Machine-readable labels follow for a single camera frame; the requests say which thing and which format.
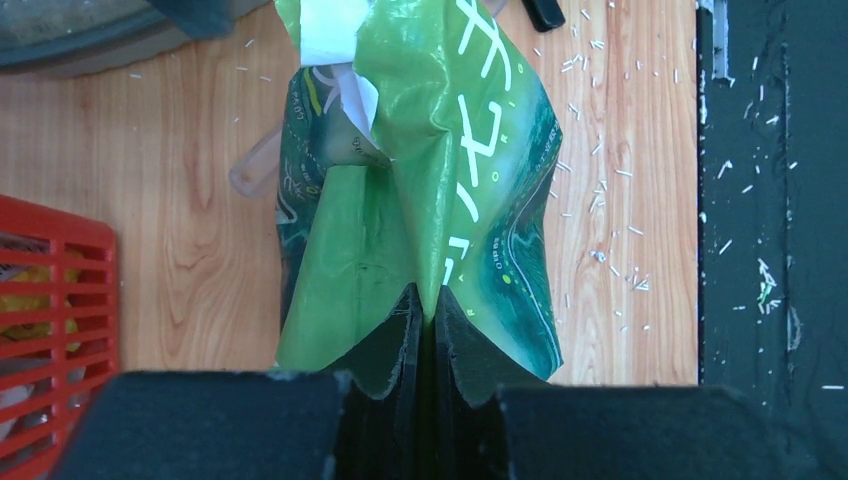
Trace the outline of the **black bag clip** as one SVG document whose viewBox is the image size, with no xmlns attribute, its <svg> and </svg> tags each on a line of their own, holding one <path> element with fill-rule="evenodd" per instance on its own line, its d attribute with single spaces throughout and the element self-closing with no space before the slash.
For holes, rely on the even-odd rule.
<svg viewBox="0 0 848 480">
<path fill-rule="evenodd" d="M 566 22 L 557 0 L 522 0 L 522 4 L 534 29 L 539 33 L 555 30 Z"/>
</svg>

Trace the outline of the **clear plastic scoop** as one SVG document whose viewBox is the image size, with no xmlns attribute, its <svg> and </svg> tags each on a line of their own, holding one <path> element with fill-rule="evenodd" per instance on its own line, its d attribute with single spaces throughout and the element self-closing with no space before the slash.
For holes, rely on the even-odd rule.
<svg viewBox="0 0 848 480">
<path fill-rule="evenodd" d="M 276 191 L 281 137 L 282 125 L 278 124 L 230 169 L 230 185 L 241 196 L 258 199 Z"/>
</svg>

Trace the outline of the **green cat litter bag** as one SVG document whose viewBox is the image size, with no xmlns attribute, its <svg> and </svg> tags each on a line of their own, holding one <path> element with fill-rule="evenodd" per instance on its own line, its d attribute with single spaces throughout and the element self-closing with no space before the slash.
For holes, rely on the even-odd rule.
<svg viewBox="0 0 848 480">
<path fill-rule="evenodd" d="M 408 286 L 444 290 L 516 363 L 562 363 L 543 219 L 562 132 L 480 1 L 280 1 L 300 54 L 276 222 L 289 277 L 274 364 L 317 371 Z"/>
</svg>

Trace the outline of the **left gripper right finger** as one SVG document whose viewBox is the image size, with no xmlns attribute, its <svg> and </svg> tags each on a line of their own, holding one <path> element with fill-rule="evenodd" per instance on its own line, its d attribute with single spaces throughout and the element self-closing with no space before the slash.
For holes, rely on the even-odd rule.
<svg viewBox="0 0 848 480">
<path fill-rule="evenodd" d="M 442 288 L 433 321 L 441 479 L 818 479 L 793 427 L 723 387 L 563 387 L 497 347 Z"/>
</svg>

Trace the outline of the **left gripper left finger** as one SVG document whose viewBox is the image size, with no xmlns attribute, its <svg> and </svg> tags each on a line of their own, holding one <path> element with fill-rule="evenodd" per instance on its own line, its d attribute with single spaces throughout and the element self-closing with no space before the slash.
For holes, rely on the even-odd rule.
<svg viewBox="0 0 848 480">
<path fill-rule="evenodd" d="M 414 479 L 414 286 L 316 372 L 133 371 L 95 396 L 54 479 Z"/>
</svg>

